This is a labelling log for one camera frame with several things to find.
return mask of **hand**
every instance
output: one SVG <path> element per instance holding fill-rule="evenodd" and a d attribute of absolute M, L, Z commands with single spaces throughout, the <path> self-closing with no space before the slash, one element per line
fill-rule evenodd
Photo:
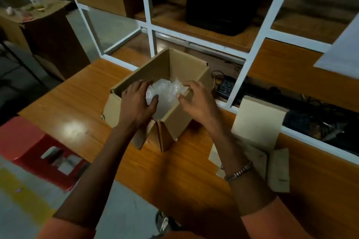
<path fill-rule="evenodd" d="M 192 102 L 189 102 L 182 94 L 178 96 L 183 110 L 189 113 L 194 120 L 200 122 L 209 132 L 215 132 L 218 126 L 223 125 L 223 118 L 213 96 L 201 82 L 189 81 L 183 83 L 183 86 L 190 87 L 194 94 Z"/>
<path fill-rule="evenodd" d="M 147 88 L 152 84 L 150 80 L 139 80 L 132 83 L 122 92 L 121 112 L 119 125 L 123 127 L 135 127 L 147 125 L 152 115 L 156 112 L 158 95 L 155 95 L 150 103 L 146 102 Z"/>

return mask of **red stool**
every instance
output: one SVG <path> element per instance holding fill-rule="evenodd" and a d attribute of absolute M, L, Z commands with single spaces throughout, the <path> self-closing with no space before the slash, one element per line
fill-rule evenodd
<path fill-rule="evenodd" d="M 28 172 L 69 191 L 89 163 L 28 120 L 0 127 L 0 154 Z"/>

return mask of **bubble wrap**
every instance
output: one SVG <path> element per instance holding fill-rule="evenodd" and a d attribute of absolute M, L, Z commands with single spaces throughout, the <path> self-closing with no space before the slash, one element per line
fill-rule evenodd
<path fill-rule="evenodd" d="M 173 107 L 177 101 L 176 95 L 184 93 L 187 87 L 176 78 L 174 82 L 166 79 L 160 79 L 148 87 L 146 91 L 146 101 L 150 104 L 155 95 L 159 95 L 158 105 L 155 114 L 152 116 L 155 120 L 160 120 Z"/>

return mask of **bracelet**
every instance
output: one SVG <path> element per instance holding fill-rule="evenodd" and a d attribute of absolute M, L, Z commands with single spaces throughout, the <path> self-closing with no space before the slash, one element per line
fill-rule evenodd
<path fill-rule="evenodd" d="M 240 169 L 238 172 L 234 173 L 233 175 L 230 176 L 225 176 L 224 179 L 227 182 L 230 182 L 232 180 L 234 180 L 235 178 L 238 178 L 240 175 L 243 175 L 244 173 L 246 173 L 248 170 L 250 170 L 253 167 L 253 162 L 250 161 L 245 167 L 243 167 L 242 169 Z"/>

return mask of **yellow floor stripe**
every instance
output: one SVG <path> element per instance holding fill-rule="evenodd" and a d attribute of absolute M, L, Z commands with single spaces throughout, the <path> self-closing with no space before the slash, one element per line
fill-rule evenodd
<path fill-rule="evenodd" d="M 36 224 L 44 224 L 55 213 L 55 209 L 51 209 L 45 200 L 24 186 L 5 168 L 0 169 L 0 189 L 28 213 Z"/>

